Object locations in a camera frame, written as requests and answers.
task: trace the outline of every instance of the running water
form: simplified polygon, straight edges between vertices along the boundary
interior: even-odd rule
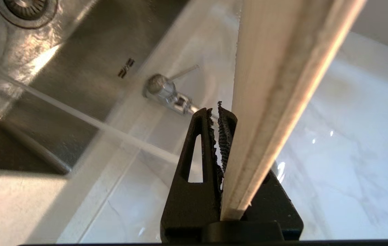
[[[131,145],[134,145],[138,148],[141,148],[151,154],[154,154],[168,162],[171,162],[171,163],[178,163],[178,156],[175,155],[175,154],[171,154],[161,148],[158,148],[154,145],[151,145],[149,143],[146,143],[146,142],[143,142],[139,139],[136,139],[116,128],[113,128],[112,126],[109,126],[108,124],[100,121],[100,120],[97,120],[95,119],[94,117],[91,117],[81,111],[78,111],[48,95],[45,95],[44,93],[42,92],[39,92],[38,90],[36,89],[33,89],[25,84],[22,84],[12,78],[10,78],[8,75],[5,75],[3,73],[0,72],[0,78],[13,84],[14,86],[18,86],[20,88],[22,88],[23,90],[27,91],[28,93],[38,97],[39,99],[47,102],[47,103],[50,103],[51,105],[53,106],[56,106],[58,107],[59,109],[79,118],[80,120],[83,120],[85,122],[87,122],[88,124],[92,125],[92,126],[95,126],[96,128],[99,128],[100,130],[102,131],[105,131],[105,132],[108,132],[110,134],[113,134],[115,135],[116,137],[119,137],[119,139],[131,144]]]

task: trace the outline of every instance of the chrome faucet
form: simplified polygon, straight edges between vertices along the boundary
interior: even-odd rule
[[[143,96],[152,99],[181,115],[194,114],[200,107],[196,106],[189,96],[178,92],[173,81],[197,68],[198,65],[195,65],[171,78],[167,78],[159,73],[151,76],[144,85]],[[212,115],[212,120],[214,124],[217,124],[218,117]]]

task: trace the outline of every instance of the marble surface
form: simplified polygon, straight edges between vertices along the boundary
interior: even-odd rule
[[[169,187],[141,160],[142,154],[103,205],[82,243],[160,241],[159,223]]]
[[[350,33],[278,159],[302,239],[388,238],[388,47]]]

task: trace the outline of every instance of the black plastic tool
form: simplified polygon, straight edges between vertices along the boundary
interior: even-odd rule
[[[227,164],[237,119],[219,104],[219,145]],[[161,218],[166,243],[261,243],[298,240],[303,222],[273,173],[241,221],[220,221],[222,169],[217,165],[211,109],[196,112],[186,134]],[[196,137],[201,134],[203,183],[188,183]]]

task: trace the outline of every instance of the wooden strip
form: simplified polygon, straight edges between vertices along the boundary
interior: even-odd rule
[[[250,205],[364,2],[244,2],[221,220],[239,220]]]

